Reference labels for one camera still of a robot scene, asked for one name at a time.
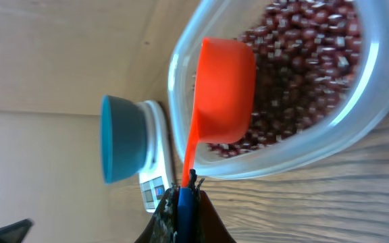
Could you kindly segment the red measuring scoop blue handle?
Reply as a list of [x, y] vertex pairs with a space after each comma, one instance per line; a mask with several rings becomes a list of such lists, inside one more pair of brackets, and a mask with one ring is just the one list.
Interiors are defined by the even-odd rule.
[[255, 54], [248, 45], [223, 38], [202, 40], [178, 199], [178, 242], [192, 238], [195, 192], [189, 184], [197, 145], [230, 144], [244, 136], [253, 108], [255, 74]]

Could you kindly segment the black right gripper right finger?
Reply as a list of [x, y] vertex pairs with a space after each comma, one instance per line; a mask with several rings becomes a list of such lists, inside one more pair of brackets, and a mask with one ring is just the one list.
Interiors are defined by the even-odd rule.
[[201, 184], [204, 180], [204, 178], [201, 178], [196, 183], [196, 171], [194, 169], [190, 170], [190, 189], [193, 190], [195, 195], [193, 241], [196, 243], [236, 243], [226, 229], [207, 193], [201, 190]]

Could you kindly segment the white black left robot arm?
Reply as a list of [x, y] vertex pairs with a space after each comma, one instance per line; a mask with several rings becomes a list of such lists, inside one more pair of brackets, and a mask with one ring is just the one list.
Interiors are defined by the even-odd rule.
[[0, 243], [22, 243], [33, 225], [31, 219], [23, 219], [0, 227]]

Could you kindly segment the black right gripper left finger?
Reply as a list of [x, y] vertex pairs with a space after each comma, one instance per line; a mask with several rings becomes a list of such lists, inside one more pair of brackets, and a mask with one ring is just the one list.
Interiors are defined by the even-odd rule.
[[135, 243], [176, 242], [179, 189], [179, 187], [171, 187], [165, 191], [151, 220]]

